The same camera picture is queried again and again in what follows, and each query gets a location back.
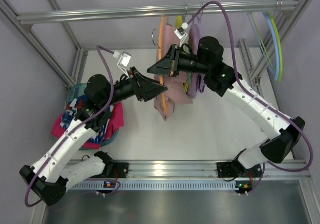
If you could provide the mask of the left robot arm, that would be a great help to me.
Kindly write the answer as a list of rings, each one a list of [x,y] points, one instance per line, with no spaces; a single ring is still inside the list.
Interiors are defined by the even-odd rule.
[[[111,118],[110,105],[133,96],[147,102],[167,90],[167,86],[146,77],[135,67],[130,68],[125,80],[116,84],[111,77],[102,74],[90,77],[84,90],[87,101],[77,111],[69,128],[40,160],[20,170],[28,185],[26,206],[32,206],[28,201],[30,192],[34,192],[46,205],[53,206],[76,184],[91,177],[111,177],[114,174],[114,160],[103,151],[72,167],[67,167],[67,164],[108,123]]]

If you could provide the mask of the orange hanger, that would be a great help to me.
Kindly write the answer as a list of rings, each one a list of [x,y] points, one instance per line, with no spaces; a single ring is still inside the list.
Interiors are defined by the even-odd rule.
[[[160,22],[160,26],[159,26],[159,35],[158,35],[158,50],[157,50],[157,59],[160,60],[162,58],[162,49],[163,49],[163,33],[164,33],[164,26],[165,26],[165,20],[166,17],[162,16],[161,17],[161,22]],[[165,93],[163,92],[161,94],[161,101],[162,101],[162,106],[164,109],[164,113],[165,115],[168,115],[168,104],[166,101],[166,97],[165,97]]]

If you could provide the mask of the pink trousers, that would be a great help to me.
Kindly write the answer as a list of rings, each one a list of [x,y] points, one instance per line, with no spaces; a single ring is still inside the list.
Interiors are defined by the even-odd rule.
[[[162,57],[168,52],[172,44],[180,44],[180,39],[175,35],[175,26],[165,23],[164,24],[164,35],[163,35],[163,48]],[[167,121],[171,114],[174,113],[176,104],[192,104],[192,99],[184,93],[184,83],[187,80],[187,73],[180,71],[177,77],[164,76],[164,84],[168,87],[168,90],[164,93],[167,106],[168,115],[165,115],[162,105],[161,94],[156,96],[154,100],[154,107],[159,111],[160,115]]]

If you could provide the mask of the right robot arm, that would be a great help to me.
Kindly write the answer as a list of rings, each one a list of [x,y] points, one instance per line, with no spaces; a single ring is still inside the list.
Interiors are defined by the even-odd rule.
[[[264,131],[267,136],[264,143],[242,150],[229,163],[227,169],[235,177],[245,176],[265,162],[282,163],[299,142],[305,121],[301,117],[288,117],[251,89],[235,68],[223,62],[224,48],[218,39],[205,36],[198,44],[196,54],[172,44],[147,72],[171,77],[181,71],[204,74],[207,87],[236,105]]]

